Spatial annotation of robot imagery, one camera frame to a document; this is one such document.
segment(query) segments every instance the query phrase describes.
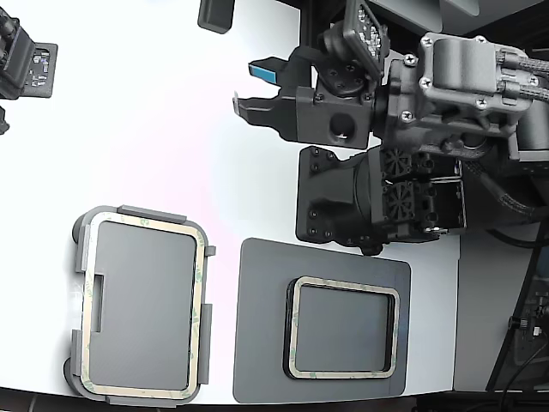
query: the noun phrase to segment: white surface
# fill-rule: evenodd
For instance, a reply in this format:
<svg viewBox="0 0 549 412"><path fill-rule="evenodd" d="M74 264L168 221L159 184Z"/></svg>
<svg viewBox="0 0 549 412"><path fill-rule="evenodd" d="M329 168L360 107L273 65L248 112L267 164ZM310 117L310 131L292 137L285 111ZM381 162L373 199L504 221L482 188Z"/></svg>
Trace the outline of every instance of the white surface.
<svg viewBox="0 0 549 412"><path fill-rule="evenodd" d="M235 403L239 249L294 237L303 148L232 112L232 94L272 96L247 63L286 58L299 12L238 0L232 31L196 25L198 0L3 0L33 39L59 44L53 98L5 102L0 137L0 386L69 395L62 365L80 327L75 219L106 204L187 215L208 234L214 304L209 385L195 403ZM338 151L343 157L350 151ZM335 245L332 250L344 250ZM458 238L392 245L413 268L406 394L452 388Z"/></svg>

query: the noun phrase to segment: plastic case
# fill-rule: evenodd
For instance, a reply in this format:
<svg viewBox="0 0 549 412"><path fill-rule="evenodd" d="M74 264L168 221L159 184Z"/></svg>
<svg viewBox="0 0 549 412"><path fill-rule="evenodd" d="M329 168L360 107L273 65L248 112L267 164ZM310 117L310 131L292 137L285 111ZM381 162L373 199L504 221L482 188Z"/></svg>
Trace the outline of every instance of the plastic case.
<svg viewBox="0 0 549 412"><path fill-rule="evenodd" d="M81 330L64 375L111 404L175 408L208 382L212 306L203 303L215 248L184 216L98 207L73 228L85 276Z"/></svg>

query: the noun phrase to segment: robotic arm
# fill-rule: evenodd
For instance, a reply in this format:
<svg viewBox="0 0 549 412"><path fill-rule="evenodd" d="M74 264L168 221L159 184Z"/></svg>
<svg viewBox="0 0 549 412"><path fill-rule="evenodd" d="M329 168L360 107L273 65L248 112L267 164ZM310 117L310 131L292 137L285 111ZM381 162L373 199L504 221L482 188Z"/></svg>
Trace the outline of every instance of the robotic arm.
<svg viewBox="0 0 549 412"><path fill-rule="evenodd" d="M57 45L35 43L19 19L0 8L0 99L51 97ZM9 125L0 107L0 135Z"/></svg>
<svg viewBox="0 0 549 412"><path fill-rule="evenodd" d="M347 0L318 45L252 62L280 92L234 100L249 124L289 142L367 149L371 132L383 141L346 161L301 151L300 240L377 255L389 242L549 216L548 62L481 36L428 33L382 84L389 37L364 0Z"/></svg>

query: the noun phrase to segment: rectangular frame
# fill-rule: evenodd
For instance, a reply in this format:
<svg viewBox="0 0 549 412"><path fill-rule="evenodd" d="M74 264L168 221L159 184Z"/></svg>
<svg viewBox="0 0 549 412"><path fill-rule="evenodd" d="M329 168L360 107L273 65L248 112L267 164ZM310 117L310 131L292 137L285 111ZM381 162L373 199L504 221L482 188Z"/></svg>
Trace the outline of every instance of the rectangular frame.
<svg viewBox="0 0 549 412"><path fill-rule="evenodd" d="M298 347L298 324L299 324L299 299L301 288L311 286L314 288L330 288L364 292L370 294L386 294L392 298L392 330L387 335L390 337L390 361L389 368L383 371L372 372L323 372L323 371L300 371L296 366L296 354ZM392 376L396 368L396 344L398 336L398 321L401 299L398 292L393 288L382 288L379 286L363 285L359 283L332 281L329 279L302 276L292 282L288 288L287 305L287 334L286 353L284 369L295 379L385 379Z"/></svg>
<svg viewBox="0 0 549 412"><path fill-rule="evenodd" d="M143 227L169 233L185 234L195 239L196 255L194 262L194 279L192 293L192 307L189 313L190 353L189 353L189 381L181 391L151 390L143 388L123 388L94 384L89 377L89 343L91 340L92 304L94 301L95 258L101 223L110 221L123 225ZM165 221L150 220L142 217L121 215L114 212L98 213L90 222L87 245L85 245L86 273L84 283L84 305L82 310L82 345L81 345L81 382L84 387L95 394L117 397L147 397L157 399L183 400L191 397L198 386L198 345L200 338L200 316L202 308L202 273L205 258L204 238L194 227L184 226Z"/></svg>

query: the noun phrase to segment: black cable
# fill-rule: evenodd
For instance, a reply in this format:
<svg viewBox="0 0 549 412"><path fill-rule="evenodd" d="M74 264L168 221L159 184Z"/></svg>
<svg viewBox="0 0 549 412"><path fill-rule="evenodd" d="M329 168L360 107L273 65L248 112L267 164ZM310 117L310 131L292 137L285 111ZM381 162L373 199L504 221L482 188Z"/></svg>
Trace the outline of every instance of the black cable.
<svg viewBox="0 0 549 412"><path fill-rule="evenodd" d="M506 243L507 245L511 245L511 246L515 246L515 247L521 247L522 249L535 249L536 247L549 246L549 239L522 240L522 239L511 238L510 236L506 235L505 233L501 233L496 229L486 230L486 231L489 234L491 234L494 238L496 238L497 240L501 240L502 242Z"/></svg>
<svg viewBox="0 0 549 412"><path fill-rule="evenodd" d="M513 382L515 382L515 379L518 378L518 375L520 375L522 373L522 371L524 369L526 369L526 367L530 364L530 362L532 362L538 356L538 354L540 354L547 347L547 344L549 343L549 341L547 341L547 334L545 332L543 332L543 336L546 338L546 342L543 345L541 345L541 347L538 350L536 350L534 352L534 354L532 356L530 356L521 365L521 367L519 367L516 370L516 372L513 374L513 376L511 376L511 379L509 379L509 382L505 386L504 391L502 392L501 397L499 398L499 411L500 412L504 412L505 397L507 396L507 392L509 391L509 388L513 385Z"/></svg>
<svg viewBox="0 0 549 412"><path fill-rule="evenodd" d="M537 86L529 86L521 84L520 94L527 99L534 99L549 103L549 90L546 88L538 88Z"/></svg>
<svg viewBox="0 0 549 412"><path fill-rule="evenodd" d="M504 51L498 51L496 53L496 62L503 66L523 69L530 72L541 71L549 73L549 62L546 62L545 60L525 58L524 56L517 56L513 53L508 56Z"/></svg>
<svg viewBox="0 0 549 412"><path fill-rule="evenodd" d="M503 187L492 179L478 161L464 161L463 165L479 179L480 183L482 183L498 203L505 208L510 209L519 215L524 215L531 221L538 221L539 219L549 217L549 207L543 206L534 208L514 199Z"/></svg>

